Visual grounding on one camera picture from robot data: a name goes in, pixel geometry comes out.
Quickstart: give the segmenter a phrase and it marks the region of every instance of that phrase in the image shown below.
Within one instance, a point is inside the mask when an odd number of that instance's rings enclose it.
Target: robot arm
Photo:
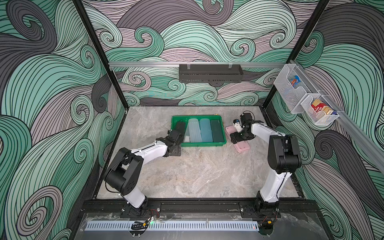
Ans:
[[[132,150],[121,148],[109,165],[103,176],[104,181],[118,190],[122,197],[137,209],[137,215],[141,215],[147,203],[147,198],[136,186],[141,167],[161,156],[180,156],[180,144],[184,134],[185,122],[178,122],[175,129],[165,138],[157,138],[150,145]]]
[[[261,121],[253,120],[250,113],[243,113],[240,121],[238,119],[233,121],[233,126],[237,132],[230,135],[232,143],[251,140],[258,136],[269,144],[270,171],[258,194],[260,198],[258,208],[273,208],[273,205],[278,204],[285,182],[301,166],[297,137],[278,132]]]

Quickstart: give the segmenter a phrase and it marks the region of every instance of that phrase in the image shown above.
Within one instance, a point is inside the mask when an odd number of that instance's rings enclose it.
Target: white wire basket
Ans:
[[[300,103],[307,97],[308,93],[310,93],[310,90],[303,81],[294,87],[292,86],[290,80],[297,75],[297,68],[296,64],[286,64],[274,82],[276,89],[279,91],[280,96],[291,113],[304,112]]]
[[[318,113],[315,112],[314,109],[312,108],[311,104],[312,104],[313,100],[315,100],[316,98],[318,98],[322,102],[326,103],[324,101],[324,99],[322,99],[321,94],[310,93],[307,95],[307,97],[300,104],[315,125],[328,126],[333,121],[335,121],[336,118],[339,117],[339,115],[328,115],[324,111],[320,111]]]

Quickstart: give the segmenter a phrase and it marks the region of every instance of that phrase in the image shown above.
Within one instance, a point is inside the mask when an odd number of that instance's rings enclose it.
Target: marble table surface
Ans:
[[[135,149],[154,142],[157,137],[165,137],[174,115],[219,114],[224,126],[230,126],[245,110],[252,111],[256,120],[264,121],[256,106],[131,107],[112,159],[122,147]],[[243,153],[235,150],[229,137],[222,147],[182,147],[180,157],[159,157],[144,165],[137,185],[152,198],[255,197],[269,171],[268,144],[258,137],[248,142],[251,149]],[[291,179],[280,196],[298,197]],[[97,198],[120,196],[108,192],[103,181]]]

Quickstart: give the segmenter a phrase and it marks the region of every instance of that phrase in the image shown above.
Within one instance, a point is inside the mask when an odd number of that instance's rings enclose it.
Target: pink tray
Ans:
[[[233,126],[225,127],[225,133],[229,138],[231,138],[229,135],[234,132],[236,132],[235,127]],[[251,148],[251,146],[249,146],[249,143],[247,141],[238,142],[234,144],[234,146],[238,152],[245,152]]]

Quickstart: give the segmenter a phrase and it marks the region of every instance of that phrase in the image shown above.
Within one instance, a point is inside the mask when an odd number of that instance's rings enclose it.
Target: swirl pattern wallpaper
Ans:
[[[109,61],[285,63],[317,0],[84,0]],[[280,69],[180,83],[178,68],[115,68],[130,106],[261,105]]]
[[[331,1],[297,61],[384,151],[383,11],[384,1]],[[335,239],[383,239],[384,175],[343,127],[290,114],[278,93],[267,113],[277,130],[298,137],[296,176]]]
[[[124,115],[72,0],[0,1],[0,100],[1,239],[68,239]]]

